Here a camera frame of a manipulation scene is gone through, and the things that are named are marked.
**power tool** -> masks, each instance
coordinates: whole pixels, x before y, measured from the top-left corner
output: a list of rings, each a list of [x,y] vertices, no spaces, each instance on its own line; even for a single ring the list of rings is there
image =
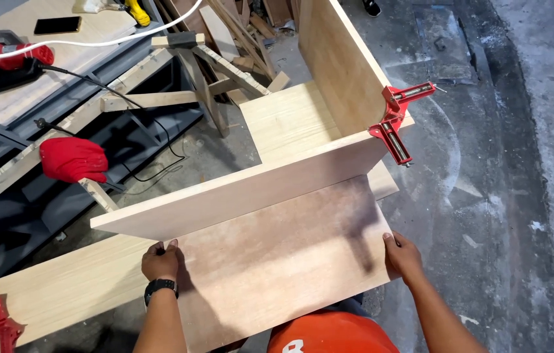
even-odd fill
[[[13,31],[0,31],[0,54],[14,52],[32,44],[24,43]],[[20,55],[0,59],[0,92],[37,80],[44,70],[41,64],[52,65],[53,51],[46,45]]]

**red corner clamp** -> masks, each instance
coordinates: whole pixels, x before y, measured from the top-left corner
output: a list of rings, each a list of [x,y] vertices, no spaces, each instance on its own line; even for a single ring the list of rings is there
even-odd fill
[[[368,132],[376,138],[383,140],[383,143],[388,147],[392,157],[399,165],[410,167],[409,162],[412,160],[397,133],[406,116],[407,106],[410,102],[426,97],[434,92],[436,92],[436,86],[431,82],[403,90],[386,86],[382,91],[383,98],[386,100],[386,115],[379,124],[370,126]]]
[[[0,295],[0,353],[13,353],[15,341],[24,332],[24,325],[18,324],[9,317],[5,297]]]

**red glove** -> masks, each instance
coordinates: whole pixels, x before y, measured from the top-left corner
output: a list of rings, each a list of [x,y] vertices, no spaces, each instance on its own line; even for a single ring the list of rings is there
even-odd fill
[[[52,179],[77,183],[83,178],[104,183],[109,169],[103,149],[80,138],[48,139],[40,145],[44,174]]]

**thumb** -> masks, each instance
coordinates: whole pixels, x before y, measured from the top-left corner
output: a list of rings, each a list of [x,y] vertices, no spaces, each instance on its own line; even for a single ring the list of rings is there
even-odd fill
[[[179,241],[177,239],[172,239],[170,243],[168,243],[168,247],[166,248],[166,251],[175,252],[177,251],[177,247],[179,246]]]
[[[386,248],[398,247],[394,236],[388,232],[383,234],[383,242],[386,244]]]

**hand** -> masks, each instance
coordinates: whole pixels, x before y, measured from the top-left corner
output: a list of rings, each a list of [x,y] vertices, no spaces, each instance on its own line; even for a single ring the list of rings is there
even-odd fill
[[[177,246],[179,241],[172,239],[164,251],[163,242],[151,245],[146,254],[142,255],[142,273],[148,281],[155,279],[170,279],[177,281]]]
[[[394,230],[392,234],[383,234],[383,242],[386,244],[386,254],[392,266],[403,277],[403,282],[408,285],[413,277],[423,274],[421,253],[414,243]]]

